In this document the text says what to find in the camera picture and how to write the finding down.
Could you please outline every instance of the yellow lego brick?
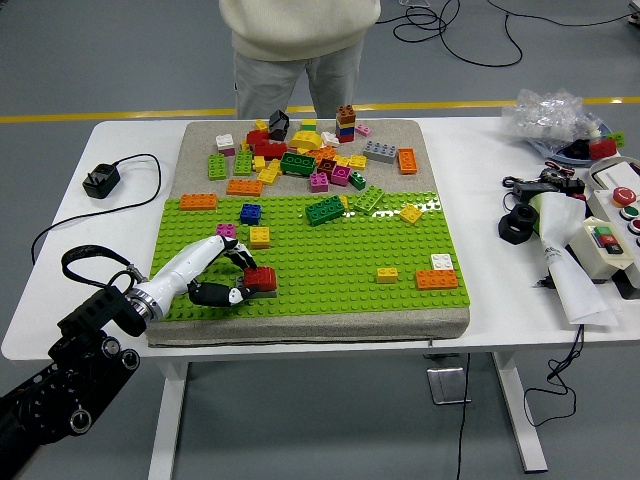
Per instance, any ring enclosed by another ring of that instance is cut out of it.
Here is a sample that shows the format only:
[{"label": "yellow lego brick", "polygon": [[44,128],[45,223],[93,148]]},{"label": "yellow lego brick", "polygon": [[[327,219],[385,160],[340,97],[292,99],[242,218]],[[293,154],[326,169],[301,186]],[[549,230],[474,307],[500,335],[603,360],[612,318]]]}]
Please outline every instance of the yellow lego brick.
[{"label": "yellow lego brick", "polygon": [[364,170],[364,167],[367,166],[367,157],[364,155],[351,155],[349,166],[354,170]]},{"label": "yellow lego brick", "polygon": [[260,130],[261,132],[268,132],[269,126],[264,120],[258,119],[256,120],[256,130]]},{"label": "yellow lego brick", "polygon": [[398,281],[397,268],[379,268],[376,273],[378,283],[396,283]]},{"label": "yellow lego brick", "polygon": [[276,178],[278,178],[278,172],[270,168],[265,168],[258,174],[258,181],[269,186],[275,183]]},{"label": "yellow lego brick", "polygon": [[253,170],[260,173],[267,167],[267,163],[264,160],[264,157],[258,155],[257,157],[253,157]]},{"label": "yellow lego brick", "polygon": [[421,216],[422,212],[410,203],[400,210],[400,218],[405,222],[409,222],[411,225],[414,225]]},{"label": "yellow lego brick", "polygon": [[249,227],[249,244],[251,248],[269,248],[269,227]]},{"label": "yellow lego brick", "polygon": [[338,165],[342,165],[343,167],[349,166],[350,159],[348,157],[343,157],[342,155],[336,155],[333,157]]},{"label": "yellow lego brick", "polygon": [[347,199],[346,195],[340,195],[340,201],[342,202],[342,204],[344,205],[344,209],[345,211],[349,211],[349,200]]},{"label": "yellow lego brick", "polygon": [[312,132],[310,130],[298,130],[289,142],[289,146],[294,148],[318,150],[322,146],[322,137],[320,137],[316,132]]}]

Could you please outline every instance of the table leg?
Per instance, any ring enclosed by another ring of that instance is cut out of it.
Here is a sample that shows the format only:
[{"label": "table leg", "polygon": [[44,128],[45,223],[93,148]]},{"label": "table leg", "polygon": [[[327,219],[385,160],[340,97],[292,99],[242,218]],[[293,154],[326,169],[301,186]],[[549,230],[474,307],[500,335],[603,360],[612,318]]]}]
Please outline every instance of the table leg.
[{"label": "table leg", "polygon": [[161,362],[158,367],[164,374],[165,381],[149,480],[171,480],[189,362]]},{"label": "table leg", "polygon": [[524,390],[518,369],[513,359],[515,352],[493,352],[493,360],[495,362],[502,393],[504,395],[509,416],[511,417],[511,426],[516,437],[518,450],[520,450],[520,458],[522,466],[526,473],[546,472],[547,462],[544,459],[538,432],[527,420],[528,414],[531,418],[529,405],[524,399]]}]

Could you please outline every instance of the pink lego brick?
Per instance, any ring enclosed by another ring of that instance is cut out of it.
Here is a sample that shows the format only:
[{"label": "pink lego brick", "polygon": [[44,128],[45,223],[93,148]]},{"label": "pink lego brick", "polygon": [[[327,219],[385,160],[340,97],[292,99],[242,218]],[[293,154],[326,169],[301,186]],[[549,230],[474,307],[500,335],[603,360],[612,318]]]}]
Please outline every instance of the pink lego brick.
[{"label": "pink lego brick", "polygon": [[346,187],[349,183],[349,175],[351,175],[351,169],[342,165],[336,165],[331,172],[331,183]]},{"label": "pink lego brick", "polygon": [[363,137],[368,137],[371,135],[371,129],[369,127],[365,127],[362,124],[356,125],[356,133],[362,135]]},{"label": "pink lego brick", "polygon": [[233,223],[219,223],[216,227],[216,235],[236,238],[236,226]]},{"label": "pink lego brick", "polygon": [[327,180],[327,174],[312,173],[310,177],[311,193],[320,193],[329,191],[329,180]]}]

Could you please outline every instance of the robotic arm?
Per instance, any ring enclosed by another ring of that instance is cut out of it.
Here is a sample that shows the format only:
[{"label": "robotic arm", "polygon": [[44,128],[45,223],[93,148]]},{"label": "robotic arm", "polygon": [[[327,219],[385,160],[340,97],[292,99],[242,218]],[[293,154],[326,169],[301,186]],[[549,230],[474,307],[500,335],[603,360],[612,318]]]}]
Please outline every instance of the robotic arm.
[{"label": "robotic arm", "polygon": [[133,269],[140,282],[135,288],[123,294],[105,286],[58,323],[62,338],[49,350],[53,363],[0,398],[0,480],[15,478],[40,445],[88,432],[136,371],[137,352],[123,350],[102,330],[110,320],[138,337],[148,322],[164,318],[176,295],[189,293],[195,304],[229,307],[257,292],[198,283],[197,276],[221,256],[242,269],[257,268],[238,240],[209,237],[185,247],[151,281]]}]

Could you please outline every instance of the power adapter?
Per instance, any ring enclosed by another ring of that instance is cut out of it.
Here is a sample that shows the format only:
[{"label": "power adapter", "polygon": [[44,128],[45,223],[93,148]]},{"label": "power adapter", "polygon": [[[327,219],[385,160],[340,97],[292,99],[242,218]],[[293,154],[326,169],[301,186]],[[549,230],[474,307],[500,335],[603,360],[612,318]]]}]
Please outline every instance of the power adapter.
[{"label": "power adapter", "polygon": [[101,163],[93,172],[87,174],[82,182],[84,191],[92,198],[105,198],[120,181],[120,174],[115,165]]}]

